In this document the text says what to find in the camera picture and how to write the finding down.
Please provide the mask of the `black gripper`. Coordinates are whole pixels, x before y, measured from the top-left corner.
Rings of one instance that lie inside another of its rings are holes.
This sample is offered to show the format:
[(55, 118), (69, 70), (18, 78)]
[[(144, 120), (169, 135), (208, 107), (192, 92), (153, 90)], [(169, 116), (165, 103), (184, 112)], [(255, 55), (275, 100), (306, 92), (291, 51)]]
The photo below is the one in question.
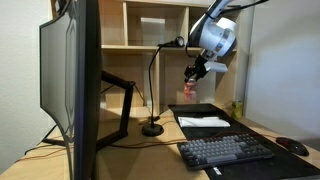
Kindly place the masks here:
[(193, 65), (188, 65), (185, 69), (184, 75), (185, 75), (185, 82), (188, 82), (190, 79), (194, 79), (197, 81), (200, 78), (203, 78), (208, 70), (204, 66), (204, 64), (207, 62), (205, 58), (203, 58), (201, 55), (198, 55), (195, 63)]

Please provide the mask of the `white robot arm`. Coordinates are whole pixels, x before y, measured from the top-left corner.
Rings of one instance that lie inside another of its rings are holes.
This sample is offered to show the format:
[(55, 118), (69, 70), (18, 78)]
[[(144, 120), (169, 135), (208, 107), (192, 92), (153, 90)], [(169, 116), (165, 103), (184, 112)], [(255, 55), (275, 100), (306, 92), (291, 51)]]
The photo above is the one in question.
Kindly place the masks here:
[(195, 63), (189, 65), (185, 72), (185, 82), (190, 79), (197, 81), (203, 78), (208, 72), (228, 71), (223, 63), (216, 59), (228, 55), (237, 45), (236, 29), (237, 24), (227, 18), (221, 17), (225, 13), (248, 8), (251, 5), (264, 3), (267, 0), (259, 0), (255, 4), (238, 6), (225, 10), (225, 7), (234, 0), (215, 0), (208, 10), (192, 26), (188, 36), (188, 47), (199, 47), (202, 51), (197, 55)]

